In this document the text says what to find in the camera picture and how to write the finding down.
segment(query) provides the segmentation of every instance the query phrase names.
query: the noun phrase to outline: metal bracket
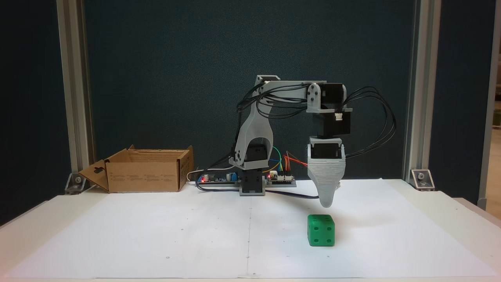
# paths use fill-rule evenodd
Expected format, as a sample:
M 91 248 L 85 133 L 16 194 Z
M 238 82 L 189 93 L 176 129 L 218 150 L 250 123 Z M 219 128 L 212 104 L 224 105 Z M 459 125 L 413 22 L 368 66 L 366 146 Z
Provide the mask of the metal bracket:
M 70 173 L 66 187 L 64 188 L 65 195 L 78 195 L 91 187 L 91 182 L 83 178 L 78 173 Z
M 411 185 L 418 191 L 435 191 L 430 170 L 411 170 Z

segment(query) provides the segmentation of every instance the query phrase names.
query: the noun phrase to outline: aluminum frame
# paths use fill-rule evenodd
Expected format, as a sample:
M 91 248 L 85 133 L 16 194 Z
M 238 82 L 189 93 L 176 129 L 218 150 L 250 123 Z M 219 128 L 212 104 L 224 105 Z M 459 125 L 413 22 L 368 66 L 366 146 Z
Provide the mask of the aluminum frame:
M 482 167 L 477 206 L 485 210 L 487 206 L 487 174 L 489 169 L 490 139 L 492 137 L 492 118 L 494 116 L 495 92 L 497 83 L 497 68 L 499 59 L 499 42 L 501 39 L 501 0 L 496 0 L 494 15 L 494 31 L 492 35 L 492 54 L 490 60 L 489 92 L 487 96 L 487 110 L 485 113 L 485 133 L 483 137 Z
M 402 166 L 402 179 L 408 183 L 412 181 L 412 169 L 428 169 L 441 5 L 441 0 L 421 0 L 415 7 L 407 138 Z
M 83 0 L 57 0 L 56 4 L 71 170 L 76 173 L 96 159 L 85 10 Z

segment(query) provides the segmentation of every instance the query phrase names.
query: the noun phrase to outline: circuit board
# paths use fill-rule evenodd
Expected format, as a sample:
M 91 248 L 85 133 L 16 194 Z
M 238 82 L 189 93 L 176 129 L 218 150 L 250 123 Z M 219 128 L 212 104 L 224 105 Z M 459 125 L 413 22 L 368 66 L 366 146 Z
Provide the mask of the circuit board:
M 240 178 L 237 176 L 236 173 L 230 173 L 224 177 L 222 176 L 217 176 L 214 174 L 206 174 L 201 176 L 198 179 L 198 185 L 200 187 L 240 187 Z M 294 176 L 283 176 L 283 175 L 276 175 L 272 172 L 271 174 L 267 176 L 263 176 L 263 181 L 265 183 L 266 188 L 272 188 L 272 187 L 296 187 L 296 179 Z

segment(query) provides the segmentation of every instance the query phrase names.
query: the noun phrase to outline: orange wire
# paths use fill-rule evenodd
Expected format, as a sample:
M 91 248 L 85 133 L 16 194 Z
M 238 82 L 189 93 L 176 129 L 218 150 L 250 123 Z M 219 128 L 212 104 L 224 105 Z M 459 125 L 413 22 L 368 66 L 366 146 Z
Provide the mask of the orange wire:
M 290 158 L 290 157 L 287 157 L 287 156 L 284 156 L 284 157 L 285 157 L 285 158 L 286 158 L 286 160 L 288 160 L 288 161 L 292 160 L 293 162 L 296 162 L 296 163 L 298 163 L 298 164 L 301 164 L 301 165 L 303 165 L 303 166 L 305 166 L 305 167 L 307 167 L 307 166 L 308 166 L 308 164 L 303 163 L 303 162 L 301 162 L 301 161 L 298 161 L 298 160 L 296 160 L 296 159 L 293 159 L 293 158 Z

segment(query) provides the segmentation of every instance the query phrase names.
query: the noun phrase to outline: green wire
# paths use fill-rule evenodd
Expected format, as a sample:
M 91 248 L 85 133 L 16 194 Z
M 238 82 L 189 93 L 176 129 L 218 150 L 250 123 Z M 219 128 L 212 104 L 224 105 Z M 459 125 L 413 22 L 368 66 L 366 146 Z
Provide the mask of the green wire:
M 277 150 L 277 153 L 279 153 L 279 160 L 280 160 L 280 170 L 282 171 L 282 154 L 280 154 L 280 151 L 277 149 L 277 147 L 273 146 L 273 149 Z

